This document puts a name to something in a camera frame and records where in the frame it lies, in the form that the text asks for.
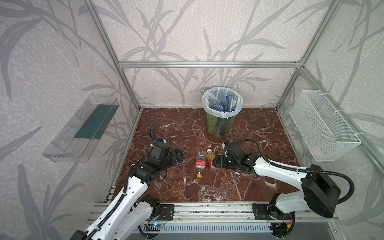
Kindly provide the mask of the clear ribbed bottle blue cap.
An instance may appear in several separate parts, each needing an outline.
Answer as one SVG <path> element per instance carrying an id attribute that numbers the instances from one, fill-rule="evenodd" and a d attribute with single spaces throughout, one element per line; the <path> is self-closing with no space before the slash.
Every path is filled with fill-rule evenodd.
<path id="1" fill-rule="evenodd" d="M 233 112 L 236 110 L 236 106 L 238 103 L 238 96 L 227 96 L 226 97 L 226 104 L 227 104 L 227 112 Z"/>

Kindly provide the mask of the orange drink bottle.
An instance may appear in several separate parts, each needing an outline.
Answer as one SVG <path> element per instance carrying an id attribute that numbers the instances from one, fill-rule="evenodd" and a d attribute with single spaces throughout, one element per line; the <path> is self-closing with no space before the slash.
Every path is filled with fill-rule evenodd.
<path id="1" fill-rule="evenodd" d="M 207 163 L 209 164 L 210 171 L 215 171 L 217 168 L 214 164 L 216 154 L 212 149 L 207 149 Z"/>

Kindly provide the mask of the clear bottle red label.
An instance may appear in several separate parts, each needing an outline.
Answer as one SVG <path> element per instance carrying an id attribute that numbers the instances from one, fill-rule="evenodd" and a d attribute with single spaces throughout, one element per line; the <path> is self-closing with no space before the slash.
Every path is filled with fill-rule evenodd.
<path id="1" fill-rule="evenodd" d="M 207 153 L 206 151 L 198 151 L 196 155 L 196 164 L 195 164 L 195 169 L 197 172 L 197 178 L 201 179 L 203 177 L 204 171 L 207 169 L 206 164 L 207 164 Z"/>

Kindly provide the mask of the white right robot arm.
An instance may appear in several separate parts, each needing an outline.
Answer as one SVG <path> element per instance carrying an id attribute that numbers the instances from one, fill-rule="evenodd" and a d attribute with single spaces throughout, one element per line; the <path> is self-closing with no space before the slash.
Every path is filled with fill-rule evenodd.
<path id="1" fill-rule="evenodd" d="M 311 165 L 309 168 L 295 167 L 268 159 L 259 142 L 259 153 L 246 154 L 238 143 L 224 143 L 224 154 L 214 158 L 213 164 L 220 169 L 237 170 L 250 175 L 273 178 L 297 191 L 277 193 L 262 213 L 272 219 L 283 214 L 311 211 L 324 218 L 332 218 L 341 194 L 340 188 L 331 179 L 337 173 L 324 171 L 321 167 Z"/>

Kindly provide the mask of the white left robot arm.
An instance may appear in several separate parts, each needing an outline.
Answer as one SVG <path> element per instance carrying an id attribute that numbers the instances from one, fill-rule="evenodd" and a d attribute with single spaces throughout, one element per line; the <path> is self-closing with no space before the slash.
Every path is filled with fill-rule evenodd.
<path id="1" fill-rule="evenodd" d="M 160 173 L 182 163 L 183 153 L 165 142 L 155 142 L 146 160 L 135 163 L 125 185 L 107 209 L 85 231 L 77 230 L 72 240 L 125 240 L 144 221 L 160 214 L 160 200 L 142 198 Z"/>

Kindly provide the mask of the clear bottle white cap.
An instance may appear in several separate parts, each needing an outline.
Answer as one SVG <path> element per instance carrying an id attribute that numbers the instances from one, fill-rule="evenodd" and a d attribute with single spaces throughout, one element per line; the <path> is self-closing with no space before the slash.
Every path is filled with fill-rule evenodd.
<path id="1" fill-rule="evenodd" d="M 215 111 L 219 111 L 219 112 L 226 112 L 225 105 L 216 99 L 210 99 L 209 100 L 209 108 L 211 108 L 212 110 L 215 110 Z"/>

